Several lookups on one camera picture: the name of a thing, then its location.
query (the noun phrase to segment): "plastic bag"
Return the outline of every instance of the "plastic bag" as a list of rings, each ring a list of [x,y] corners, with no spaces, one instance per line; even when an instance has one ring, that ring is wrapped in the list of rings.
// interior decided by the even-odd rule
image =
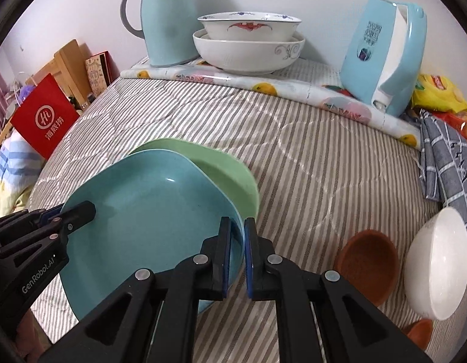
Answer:
[[[467,112],[467,101],[445,76],[420,74],[412,94],[411,107],[459,113]]]

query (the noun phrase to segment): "haidilao logo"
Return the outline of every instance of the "haidilao logo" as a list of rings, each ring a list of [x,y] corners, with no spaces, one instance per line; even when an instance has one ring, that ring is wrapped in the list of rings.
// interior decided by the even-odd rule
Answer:
[[[35,115],[35,123],[40,129],[48,129],[54,122],[54,117],[55,114],[52,107],[49,105],[44,105],[39,110],[37,110],[37,114]]]

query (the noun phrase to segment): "gray checkered cloth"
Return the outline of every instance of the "gray checkered cloth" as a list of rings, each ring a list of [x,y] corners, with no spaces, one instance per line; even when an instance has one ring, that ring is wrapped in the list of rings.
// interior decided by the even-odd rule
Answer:
[[[420,182],[426,199],[451,206],[467,228],[467,140],[431,113],[420,112],[424,145],[420,154]]]

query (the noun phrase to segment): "white logo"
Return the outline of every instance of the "white logo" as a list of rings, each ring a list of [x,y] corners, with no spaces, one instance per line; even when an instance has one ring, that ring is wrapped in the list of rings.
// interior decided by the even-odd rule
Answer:
[[[52,267],[52,265],[55,263],[54,258],[55,258],[55,254],[52,256],[52,258],[49,259],[49,263],[48,264],[44,263],[44,266],[41,269],[39,269],[36,274],[32,276],[32,279],[27,283],[27,285],[24,285],[22,287],[21,290],[24,295],[26,295],[32,289],[34,284],[40,279],[40,277],[42,277],[46,273],[46,271]]]
[[[37,114],[35,115],[35,124],[40,129],[48,129],[52,123],[54,122],[55,113],[51,106],[44,105],[39,110],[37,110]]]

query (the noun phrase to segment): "lemon print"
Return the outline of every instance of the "lemon print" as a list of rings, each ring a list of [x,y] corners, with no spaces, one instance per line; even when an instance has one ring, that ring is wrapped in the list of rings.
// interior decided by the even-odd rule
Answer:
[[[139,79],[151,79],[149,77],[148,71],[141,71],[138,73],[138,78]]]
[[[264,93],[267,95],[277,95],[277,90],[274,86],[272,86],[270,83],[262,82],[262,83],[257,83],[254,87],[252,87],[252,90],[257,91],[258,93]]]
[[[403,142],[404,144],[408,146],[412,146],[413,148],[416,147],[416,139],[415,136],[412,135],[411,133],[406,134],[402,136],[401,138],[398,139],[400,142]]]

